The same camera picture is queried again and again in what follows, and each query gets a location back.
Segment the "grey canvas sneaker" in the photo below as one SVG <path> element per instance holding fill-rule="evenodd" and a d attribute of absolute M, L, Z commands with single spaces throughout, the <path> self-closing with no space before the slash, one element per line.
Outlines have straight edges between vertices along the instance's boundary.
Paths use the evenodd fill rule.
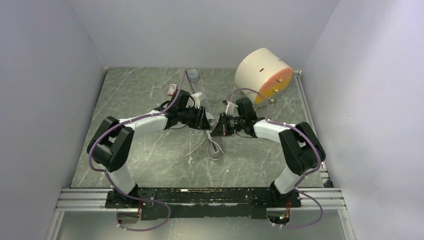
<path fill-rule="evenodd" d="M 207 139 L 207 153 L 210 159 L 213 161 L 219 160 L 223 157 L 224 151 L 222 150 L 222 138 L 220 136 L 212 136 L 212 130 L 216 127 L 218 120 L 216 117 L 210 113 L 206 112 L 206 118 L 209 122 L 211 129 L 206 130 L 206 139 Z"/>

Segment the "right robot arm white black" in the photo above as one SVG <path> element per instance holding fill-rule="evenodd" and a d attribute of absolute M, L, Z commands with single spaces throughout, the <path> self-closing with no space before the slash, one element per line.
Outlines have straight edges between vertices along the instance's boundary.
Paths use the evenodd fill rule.
<path fill-rule="evenodd" d="M 292 192 L 312 171 L 318 170 L 326 153 L 311 125 L 300 122 L 292 125 L 258 117 L 251 101 L 245 97 L 235 102 L 238 116 L 221 113 L 212 137 L 226 137 L 243 131 L 252 138 L 267 139 L 281 144 L 285 168 L 270 187 L 270 202 L 282 207 Z"/>

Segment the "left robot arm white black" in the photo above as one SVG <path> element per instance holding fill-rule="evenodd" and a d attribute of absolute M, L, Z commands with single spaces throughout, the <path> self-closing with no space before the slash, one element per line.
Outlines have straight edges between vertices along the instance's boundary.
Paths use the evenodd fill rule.
<path fill-rule="evenodd" d="M 138 185 L 126 165 L 133 140 L 177 124 L 209 130 L 206 108 L 201 105 L 203 98 L 202 92 L 178 90 L 171 100 L 148 113 L 125 119 L 108 116 L 101 122 L 87 147 L 88 163 L 92 170 L 108 177 L 124 207 L 132 208 L 139 200 Z"/>

